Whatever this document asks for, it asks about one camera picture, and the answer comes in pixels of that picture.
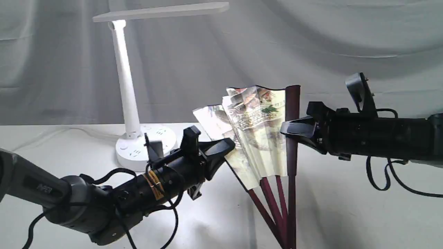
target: white cable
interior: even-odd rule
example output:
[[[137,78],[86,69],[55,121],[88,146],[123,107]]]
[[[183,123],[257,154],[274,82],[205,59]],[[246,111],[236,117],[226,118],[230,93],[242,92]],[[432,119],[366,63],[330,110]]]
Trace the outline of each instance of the white cable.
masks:
[[[84,133],[86,133],[90,137],[94,137],[97,139],[103,139],[103,140],[115,140],[116,141],[117,139],[119,139],[121,137],[121,135],[106,134],[106,133],[102,133],[102,132],[94,130],[94,129],[67,126],[67,127],[62,127],[62,128],[45,130],[45,131],[39,133],[34,138],[21,143],[20,145],[14,147],[13,149],[11,149],[9,151],[16,152],[17,150],[26,148],[32,144],[39,142],[32,147],[32,148],[36,148],[36,147],[42,145],[43,143],[46,143],[49,139],[51,139],[55,135],[60,134],[62,132],[69,131],[69,130],[80,130],[80,131],[83,131]]]

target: white desk lamp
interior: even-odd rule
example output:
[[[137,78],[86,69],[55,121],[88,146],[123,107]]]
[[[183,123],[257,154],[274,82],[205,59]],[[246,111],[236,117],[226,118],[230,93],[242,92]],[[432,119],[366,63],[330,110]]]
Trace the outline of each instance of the white desk lamp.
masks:
[[[126,41],[124,39],[123,28],[126,26],[126,20],[199,16],[220,13],[228,9],[228,2],[212,2],[116,11],[93,17],[94,22],[108,22],[109,28],[112,31],[126,129],[126,137],[120,138],[117,141],[115,149],[118,162],[123,167],[134,171],[145,170],[148,152],[144,146],[144,133],[148,134],[150,140],[162,141],[164,154],[169,153],[177,146],[177,138],[170,128],[157,124],[140,125],[131,69],[129,67],[128,51],[126,50]]]

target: gray fabric backdrop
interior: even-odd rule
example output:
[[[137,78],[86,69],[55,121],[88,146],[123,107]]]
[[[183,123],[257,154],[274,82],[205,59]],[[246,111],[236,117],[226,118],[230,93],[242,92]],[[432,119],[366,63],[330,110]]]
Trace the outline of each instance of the gray fabric backdrop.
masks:
[[[121,123],[108,11],[204,0],[1,0],[0,124]],[[363,71],[379,108],[442,111],[441,1],[231,0],[213,16],[129,21],[142,122],[195,121],[227,86],[302,85],[302,102],[355,110]]]

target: lamp base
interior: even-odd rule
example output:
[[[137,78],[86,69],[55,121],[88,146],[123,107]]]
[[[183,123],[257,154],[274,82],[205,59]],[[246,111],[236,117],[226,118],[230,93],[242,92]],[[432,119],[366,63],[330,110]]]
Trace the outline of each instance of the lamp base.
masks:
[[[162,141],[163,154],[177,148],[177,137],[175,133],[168,127],[160,124],[144,124],[141,125],[141,136],[135,139],[120,138],[116,145],[117,160],[124,168],[133,171],[145,171],[146,164],[149,160],[148,151],[146,149],[144,134],[148,135],[150,141]]]

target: paper fan leaf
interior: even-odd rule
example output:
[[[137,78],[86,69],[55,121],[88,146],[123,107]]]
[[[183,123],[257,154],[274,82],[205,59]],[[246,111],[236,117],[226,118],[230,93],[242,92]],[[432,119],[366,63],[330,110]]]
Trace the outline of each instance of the paper fan leaf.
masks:
[[[258,175],[287,176],[284,122],[285,91],[261,86],[228,88],[223,109],[237,135],[249,165]]]
[[[250,167],[222,105],[206,106],[193,113],[211,140],[230,138],[234,141],[235,149],[225,156],[226,161],[247,190],[258,187],[261,177]]]

